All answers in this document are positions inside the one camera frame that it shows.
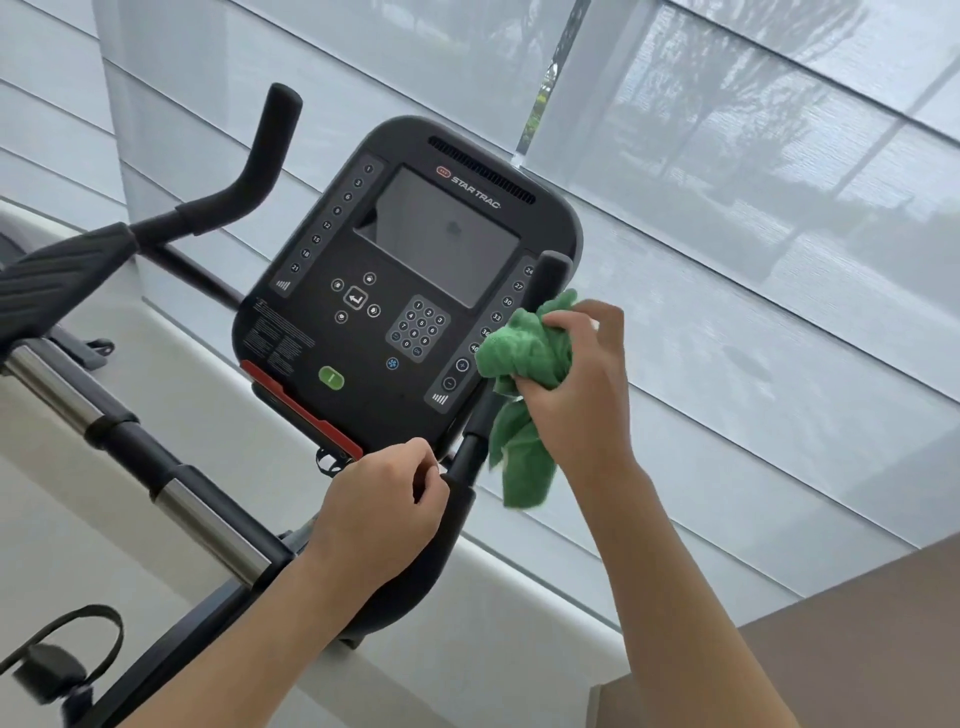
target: black handlebar grip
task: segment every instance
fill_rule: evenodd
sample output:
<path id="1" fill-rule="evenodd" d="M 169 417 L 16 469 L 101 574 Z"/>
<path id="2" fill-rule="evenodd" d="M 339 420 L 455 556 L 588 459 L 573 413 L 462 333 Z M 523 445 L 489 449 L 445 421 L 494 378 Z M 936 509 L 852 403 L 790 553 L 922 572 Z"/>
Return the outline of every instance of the black handlebar grip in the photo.
<path id="1" fill-rule="evenodd" d="M 450 487 L 450 498 L 437 534 L 409 567 L 373 593 L 340 634 L 341 640 L 359 640 L 390 626 L 420 604 L 437 583 L 476 497 L 472 488 L 449 473 L 443 479 Z"/>
<path id="2" fill-rule="evenodd" d="M 566 255 L 554 251 L 541 253 L 520 301 L 520 307 L 536 311 L 544 303 L 557 298 L 564 290 L 572 268 L 573 261 Z"/>
<path id="3" fill-rule="evenodd" d="M 283 84 L 267 92 L 247 164 L 226 189 L 177 207 L 194 235 L 222 228 L 253 212 L 267 199 L 283 170 L 303 101 Z"/>

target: green towel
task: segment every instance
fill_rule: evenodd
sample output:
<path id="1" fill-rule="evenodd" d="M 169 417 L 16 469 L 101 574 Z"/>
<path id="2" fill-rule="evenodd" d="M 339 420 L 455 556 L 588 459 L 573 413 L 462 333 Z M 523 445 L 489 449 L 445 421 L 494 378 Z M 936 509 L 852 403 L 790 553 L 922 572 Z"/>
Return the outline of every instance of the green towel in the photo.
<path id="1" fill-rule="evenodd" d="M 570 337 L 561 328 L 544 326 L 540 319 L 550 311 L 569 309 L 576 300 L 577 292 L 567 289 L 537 313 L 518 309 L 476 353 L 480 376 L 496 378 L 493 390 L 513 398 L 496 416 L 490 436 L 490 465 L 495 468 L 503 462 L 503 504 L 508 508 L 541 505 L 557 471 L 526 402 L 517 399 L 513 375 L 533 379 L 547 389 L 560 386 L 573 361 Z"/>

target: warning label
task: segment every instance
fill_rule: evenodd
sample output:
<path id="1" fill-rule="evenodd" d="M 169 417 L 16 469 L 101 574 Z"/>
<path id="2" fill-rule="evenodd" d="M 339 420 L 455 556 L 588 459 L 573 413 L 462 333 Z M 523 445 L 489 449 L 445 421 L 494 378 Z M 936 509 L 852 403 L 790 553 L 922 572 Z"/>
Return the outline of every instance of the warning label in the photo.
<path id="1" fill-rule="evenodd" d="M 263 301 L 253 307 L 259 316 L 244 336 L 243 344 L 251 352 L 267 360 L 267 365 L 285 375 L 294 371 L 297 357 L 316 342 L 295 327 Z"/>

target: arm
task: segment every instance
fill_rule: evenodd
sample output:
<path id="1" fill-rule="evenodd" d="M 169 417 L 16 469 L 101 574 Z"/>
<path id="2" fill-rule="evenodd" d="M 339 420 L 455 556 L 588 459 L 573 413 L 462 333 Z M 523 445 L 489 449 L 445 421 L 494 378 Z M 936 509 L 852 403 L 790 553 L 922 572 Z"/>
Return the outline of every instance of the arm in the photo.
<path id="1" fill-rule="evenodd" d="M 363 606 L 356 585 L 299 558 L 123 728 L 264 726 L 300 674 Z"/>
<path id="2" fill-rule="evenodd" d="M 600 551 L 651 727 L 797 728 L 634 459 L 622 311 L 543 320 L 569 331 L 573 366 L 553 391 L 517 386 Z"/>
<path id="3" fill-rule="evenodd" d="M 414 482 L 423 495 L 414 502 Z M 121 728 L 260 728 L 382 584 L 430 542 L 449 494 L 420 439 L 330 483 L 310 543 L 253 606 Z"/>

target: green start button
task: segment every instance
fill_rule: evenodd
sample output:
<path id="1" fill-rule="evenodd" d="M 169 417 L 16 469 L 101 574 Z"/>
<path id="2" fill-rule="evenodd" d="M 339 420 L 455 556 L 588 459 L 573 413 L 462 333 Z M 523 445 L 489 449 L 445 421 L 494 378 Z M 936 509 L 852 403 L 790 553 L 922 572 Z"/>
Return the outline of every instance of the green start button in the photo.
<path id="1" fill-rule="evenodd" d="M 320 369 L 320 381 L 332 390 L 343 389 L 344 387 L 344 376 L 333 367 Z"/>

